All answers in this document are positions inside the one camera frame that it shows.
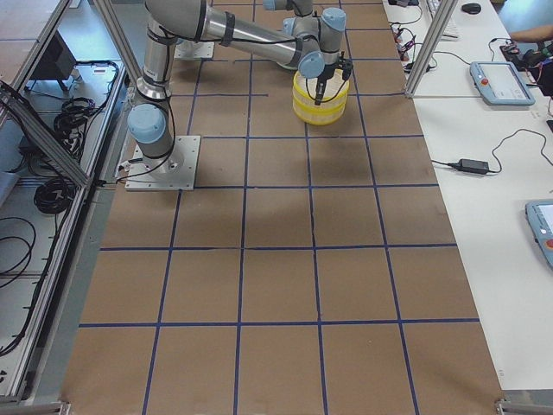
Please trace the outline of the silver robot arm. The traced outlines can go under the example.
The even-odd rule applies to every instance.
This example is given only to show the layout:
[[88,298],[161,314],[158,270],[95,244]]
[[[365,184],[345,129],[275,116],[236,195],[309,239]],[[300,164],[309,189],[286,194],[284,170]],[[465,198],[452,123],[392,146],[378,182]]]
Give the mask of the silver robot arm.
[[346,12],[329,8],[316,14],[310,1],[265,1],[266,10],[287,10],[293,17],[275,31],[215,9],[206,1],[148,1],[147,50],[137,79],[139,101],[130,111],[128,127],[147,171],[174,171],[179,164],[171,119],[169,80],[178,40],[215,42],[270,59],[316,81],[316,105],[323,101],[327,81],[336,71],[348,80],[353,63],[340,50]]
[[314,12],[312,0],[263,0],[263,6],[271,11],[293,11],[298,17],[311,16]]

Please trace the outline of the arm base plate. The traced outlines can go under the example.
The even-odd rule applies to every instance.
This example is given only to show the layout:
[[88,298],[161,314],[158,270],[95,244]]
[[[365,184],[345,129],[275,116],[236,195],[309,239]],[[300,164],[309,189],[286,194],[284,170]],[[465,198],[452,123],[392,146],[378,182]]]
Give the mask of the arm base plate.
[[194,189],[195,174],[200,153],[200,136],[177,136],[172,155],[161,167],[154,169],[162,159],[143,156],[139,146],[134,157],[141,158],[130,166],[130,179],[125,181],[127,191],[173,191]]
[[214,43],[194,42],[180,39],[175,47],[175,59],[182,61],[210,60],[213,58]]

